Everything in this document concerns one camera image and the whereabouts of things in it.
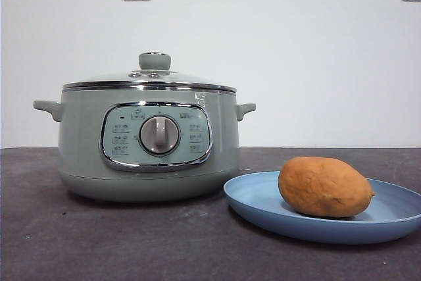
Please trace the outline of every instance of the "blue plate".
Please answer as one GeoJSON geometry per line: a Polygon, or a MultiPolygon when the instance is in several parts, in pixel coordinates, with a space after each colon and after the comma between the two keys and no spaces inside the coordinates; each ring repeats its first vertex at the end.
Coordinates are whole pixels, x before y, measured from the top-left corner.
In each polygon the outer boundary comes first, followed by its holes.
{"type": "Polygon", "coordinates": [[[364,212],[346,219],[307,217],[282,199],[278,175],[257,172],[227,181],[224,191],[231,207],[265,230],[321,243],[380,243],[421,227],[421,195],[406,188],[368,179],[376,196],[364,212]]]}

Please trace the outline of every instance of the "plate rim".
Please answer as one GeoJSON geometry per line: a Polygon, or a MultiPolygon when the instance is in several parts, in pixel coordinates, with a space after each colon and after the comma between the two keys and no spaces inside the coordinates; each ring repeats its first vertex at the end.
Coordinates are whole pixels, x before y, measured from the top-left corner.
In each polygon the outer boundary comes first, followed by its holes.
{"type": "MultiPolygon", "coordinates": [[[[244,205],[244,206],[246,206],[246,207],[250,207],[250,208],[252,208],[252,209],[254,209],[254,210],[263,211],[263,212],[266,212],[266,213],[271,213],[271,214],[273,214],[273,215],[277,215],[277,216],[281,216],[281,217],[292,217],[292,218],[298,218],[298,219],[300,219],[300,220],[313,220],[313,221],[315,220],[315,221],[317,221],[317,222],[340,223],[340,224],[352,224],[352,225],[358,225],[358,224],[364,224],[364,225],[367,225],[367,224],[371,224],[371,225],[379,225],[379,224],[391,224],[391,223],[398,223],[398,222],[407,222],[407,221],[409,221],[409,220],[415,220],[415,219],[417,219],[417,218],[420,218],[420,217],[421,217],[421,213],[419,213],[419,214],[417,214],[417,215],[414,215],[414,216],[412,216],[412,217],[398,218],[398,219],[395,219],[395,220],[383,220],[383,221],[366,221],[366,220],[350,220],[350,221],[344,221],[344,220],[334,220],[334,219],[328,219],[328,218],[318,218],[318,217],[311,217],[311,216],[304,217],[304,216],[302,216],[302,215],[279,214],[279,213],[275,213],[275,212],[272,212],[272,211],[267,211],[267,210],[264,210],[264,209],[259,209],[258,207],[254,207],[254,206],[252,206],[252,205],[248,205],[248,204],[245,204],[244,202],[238,201],[237,199],[233,198],[232,196],[230,196],[230,195],[228,194],[226,187],[229,185],[229,183],[230,183],[230,182],[237,181],[237,179],[238,179],[238,178],[243,178],[243,177],[246,177],[246,176],[251,176],[251,175],[256,175],[256,174],[267,174],[268,172],[271,172],[271,173],[273,173],[273,172],[277,172],[277,173],[279,174],[280,170],[269,170],[269,171],[251,172],[251,173],[249,173],[249,174],[242,174],[242,175],[240,175],[240,176],[236,176],[236,177],[234,177],[234,178],[229,179],[229,180],[228,180],[228,181],[224,184],[224,193],[225,193],[226,197],[227,197],[228,199],[233,199],[235,202],[240,203],[240,204],[242,204],[242,205],[244,205]]],[[[375,181],[375,182],[381,182],[381,183],[386,184],[386,185],[388,185],[388,186],[395,186],[395,187],[398,187],[398,188],[400,188],[400,189],[403,189],[403,190],[406,190],[406,191],[412,192],[412,193],[414,193],[415,195],[417,195],[417,196],[418,196],[418,198],[421,200],[421,194],[419,194],[418,192],[415,192],[415,191],[413,191],[413,190],[411,190],[411,189],[408,189],[408,188],[405,188],[405,187],[399,186],[399,185],[397,185],[397,184],[391,184],[390,182],[386,182],[386,181],[383,181],[383,180],[377,180],[377,179],[371,179],[371,178],[367,178],[367,179],[368,179],[368,180],[371,180],[371,181],[375,181]]]]}

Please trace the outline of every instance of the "glass lid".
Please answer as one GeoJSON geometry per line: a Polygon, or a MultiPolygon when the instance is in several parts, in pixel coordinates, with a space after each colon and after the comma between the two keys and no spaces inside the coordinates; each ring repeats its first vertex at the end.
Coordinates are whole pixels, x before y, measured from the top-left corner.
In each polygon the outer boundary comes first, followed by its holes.
{"type": "Polygon", "coordinates": [[[74,82],[63,86],[63,92],[74,90],[97,89],[205,89],[235,93],[233,87],[223,86],[216,82],[170,71],[171,56],[148,52],[139,55],[140,70],[127,74],[100,76],[89,78],[82,82],[74,82]]]}

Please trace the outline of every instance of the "control panel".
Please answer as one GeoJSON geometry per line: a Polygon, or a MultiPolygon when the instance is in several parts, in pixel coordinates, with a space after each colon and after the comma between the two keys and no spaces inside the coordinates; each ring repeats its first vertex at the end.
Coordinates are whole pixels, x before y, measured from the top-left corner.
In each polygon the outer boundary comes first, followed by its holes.
{"type": "Polygon", "coordinates": [[[100,148],[119,170],[174,168],[209,156],[212,134],[198,105],[171,102],[123,103],[105,115],[100,148]]]}

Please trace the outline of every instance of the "silver dial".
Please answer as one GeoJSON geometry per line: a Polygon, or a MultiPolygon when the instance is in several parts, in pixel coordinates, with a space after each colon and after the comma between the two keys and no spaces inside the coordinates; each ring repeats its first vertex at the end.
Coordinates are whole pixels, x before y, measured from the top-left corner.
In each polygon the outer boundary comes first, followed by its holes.
{"type": "Polygon", "coordinates": [[[165,154],[173,150],[177,146],[179,135],[177,124],[166,116],[154,116],[146,120],[139,132],[144,148],[155,154],[165,154]]]}

